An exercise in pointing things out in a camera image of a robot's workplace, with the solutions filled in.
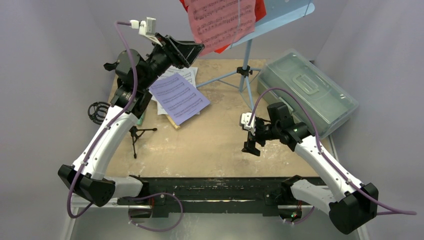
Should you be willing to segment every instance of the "wooden stick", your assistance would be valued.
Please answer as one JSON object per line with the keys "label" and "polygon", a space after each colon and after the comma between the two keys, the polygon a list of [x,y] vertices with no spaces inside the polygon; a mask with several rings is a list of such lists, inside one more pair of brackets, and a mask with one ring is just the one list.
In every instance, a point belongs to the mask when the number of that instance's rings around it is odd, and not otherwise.
{"label": "wooden stick", "polygon": [[166,114],[166,118],[168,118],[169,122],[170,122],[170,123],[171,123],[171,125],[175,128],[175,130],[180,129],[180,126],[179,126],[179,125],[177,125],[177,124],[174,122],[174,120],[172,120],[172,118],[171,118],[168,114]]}

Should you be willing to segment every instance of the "gray floor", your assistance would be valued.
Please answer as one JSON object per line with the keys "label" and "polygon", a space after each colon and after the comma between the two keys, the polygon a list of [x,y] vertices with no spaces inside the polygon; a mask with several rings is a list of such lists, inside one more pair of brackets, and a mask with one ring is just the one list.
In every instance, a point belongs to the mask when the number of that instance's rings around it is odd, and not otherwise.
{"label": "gray floor", "polygon": [[[144,225],[166,228],[178,219],[149,218]],[[356,232],[344,235],[337,231],[328,216],[316,210],[310,218],[296,226],[285,225],[278,217],[260,214],[188,213],[182,222],[168,232],[150,232],[128,224],[127,210],[91,208],[78,218],[72,240],[358,240]]]}

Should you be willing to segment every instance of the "table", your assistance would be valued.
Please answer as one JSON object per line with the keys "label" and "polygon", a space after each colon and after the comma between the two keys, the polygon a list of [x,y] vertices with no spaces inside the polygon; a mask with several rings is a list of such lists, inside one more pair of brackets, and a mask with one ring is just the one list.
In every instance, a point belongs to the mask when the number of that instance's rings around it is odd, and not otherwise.
{"label": "table", "polygon": [[[243,60],[198,59],[196,83],[206,82],[227,73]],[[266,60],[250,60],[252,66],[262,67]],[[239,75],[227,82],[238,84]],[[257,81],[252,82],[253,99],[258,99]],[[116,81],[110,97],[117,89]],[[175,130],[165,115],[157,115],[157,104],[151,101],[147,107],[143,128],[147,131],[135,144],[137,159],[133,156],[130,134],[123,139],[110,161],[106,175],[127,177],[317,177],[317,173],[297,154],[278,140],[269,141],[258,148],[260,156],[243,153],[247,132],[239,126],[240,115],[250,112],[237,89],[214,82],[199,88],[210,105]],[[258,117],[268,119],[267,103],[258,105]],[[329,141],[324,146],[331,151]]]}

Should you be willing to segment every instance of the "black coil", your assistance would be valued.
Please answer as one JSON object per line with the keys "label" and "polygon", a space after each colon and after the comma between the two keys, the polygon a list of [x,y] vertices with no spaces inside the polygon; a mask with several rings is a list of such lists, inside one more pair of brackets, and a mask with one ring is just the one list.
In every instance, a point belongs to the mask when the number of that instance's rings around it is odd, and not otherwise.
{"label": "black coil", "polygon": [[104,101],[98,101],[88,107],[87,114],[90,120],[98,125],[102,125],[111,105]]}

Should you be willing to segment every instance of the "red paper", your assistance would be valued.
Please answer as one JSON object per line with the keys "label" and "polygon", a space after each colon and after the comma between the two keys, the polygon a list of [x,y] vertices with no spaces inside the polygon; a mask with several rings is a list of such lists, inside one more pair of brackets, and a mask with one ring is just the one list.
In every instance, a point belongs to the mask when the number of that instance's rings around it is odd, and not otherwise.
{"label": "red paper", "polygon": [[[188,11],[188,6],[185,4],[185,1],[187,0],[179,0],[184,7],[185,11]],[[267,15],[267,9],[265,8],[264,0],[255,0],[255,6],[254,6],[254,15],[255,15],[255,21],[261,20],[265,15]],[[215,50],[215,53],[222,53],[224,52],[231,44],[225,45],[223,47],[220,47]]]}

